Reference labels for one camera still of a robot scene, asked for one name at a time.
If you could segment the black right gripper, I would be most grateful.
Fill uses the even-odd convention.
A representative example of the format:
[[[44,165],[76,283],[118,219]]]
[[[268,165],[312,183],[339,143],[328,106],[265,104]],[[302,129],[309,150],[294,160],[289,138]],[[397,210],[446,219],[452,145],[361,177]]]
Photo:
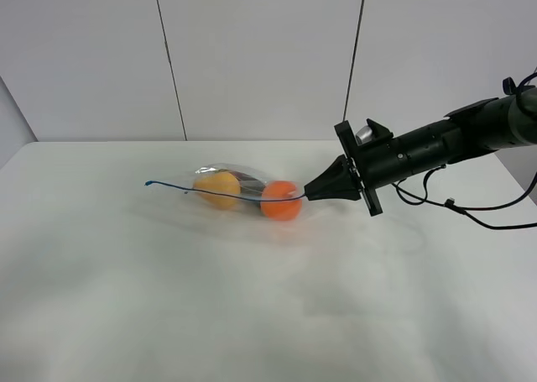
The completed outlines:
[[[325,171],[305,185],[309,201],[359,201],[361,193],[370,216],[374,217],[383,212],[377,189],[411,175],[409,159],[400,140],[372,119],[366,125],[373,129],[374,138],[363,145],[357,143],[348,121],[335,126],[345,155],[336,157]],[[358,182],[358,190],[352,176]]]

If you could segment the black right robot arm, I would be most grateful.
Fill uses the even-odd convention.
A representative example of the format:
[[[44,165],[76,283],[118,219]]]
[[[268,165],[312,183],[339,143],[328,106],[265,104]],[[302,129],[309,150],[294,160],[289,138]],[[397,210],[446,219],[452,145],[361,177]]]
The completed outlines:
[[[335,126],[344,153],[305,185],[310,201],[365,200],[370,215],[382,213],[377,190],[442,165],[536,142],[536,90],[491,98],[460,108],[438,122],[398,137],[369,119],[358,132]]]

